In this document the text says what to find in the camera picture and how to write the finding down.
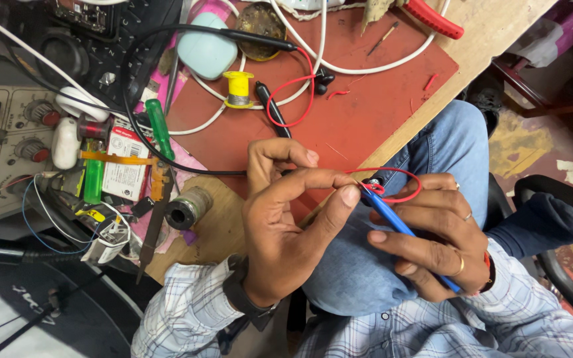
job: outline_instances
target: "blue tool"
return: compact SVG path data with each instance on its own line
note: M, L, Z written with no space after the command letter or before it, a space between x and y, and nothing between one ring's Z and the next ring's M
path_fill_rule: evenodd
M406 226L406 224L404 224L402 219L400 219L399 216L397 216L397 214L395 214L393 209L391 209L386 204L386 202L384 202L384 200L382 200L374 192L371 192L370 190L368 190L368 188L366 186L361 185L360 187L362 189L362 194L364 195L364 198L366 198L366 200L368 201L370 206L373 209L375 209L375 211L377 211L379 216L386 219L388 224L390 224L395 229L395 231L401 232L402 234L416 236L408 228L408 226ZM457 286L457 284L455 282L453 282L452 280L450 280L448 277L442 276L441 274L435 274L435 273L433 273L433 274L436 277L438 277L439 280L443 281L454 293L459 293L459 291L461 291L461 287Z

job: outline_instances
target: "red plier handle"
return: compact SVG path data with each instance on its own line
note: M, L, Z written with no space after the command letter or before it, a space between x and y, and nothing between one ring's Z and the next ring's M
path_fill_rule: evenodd
M464 35L464 29L458 25L453 24L448 19L441 16L438 12L433 10L423 0L409 0L404 4L410 14L416 17L419 21L423 22L429 28L437 31L442 35L446 35L452 39L460 39Z

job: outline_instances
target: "black keyboard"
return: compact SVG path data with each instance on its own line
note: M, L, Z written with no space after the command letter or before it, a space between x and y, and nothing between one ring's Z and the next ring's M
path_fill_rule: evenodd
M182 4L182 0L130 0L114 5L120 8L120 18L118 36L110 42L101 41L73 29L73 36L83 45L90 61L90 70L81 85L110 108L124 110L119 85L123 54L134 38L141 33L161 25L177 23ZM130 62L130 108L140 100L171 36L170 31L149 37L133 56ZM116 75L115 81L109 85L101 83L100 80L105 73Z

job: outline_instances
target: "control panel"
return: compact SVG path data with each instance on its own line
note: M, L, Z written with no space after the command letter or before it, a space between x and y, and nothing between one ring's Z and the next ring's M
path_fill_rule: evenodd
M0 86L0 189L52 170L50 147L62 111L54 98L54 93L38 87ZM18 211L21 201L0 190L0 217Z

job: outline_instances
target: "shirt sleeve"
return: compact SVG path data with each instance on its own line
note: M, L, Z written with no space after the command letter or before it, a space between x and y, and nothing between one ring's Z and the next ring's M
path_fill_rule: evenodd
M243 315L222 290L229 274L228 260L217 266L171 266L163 289L147 305L132 356L221 357L216 333Z
M494 240L488 251L496 275L491 289L464 301L510 355L573 357L573 317Z

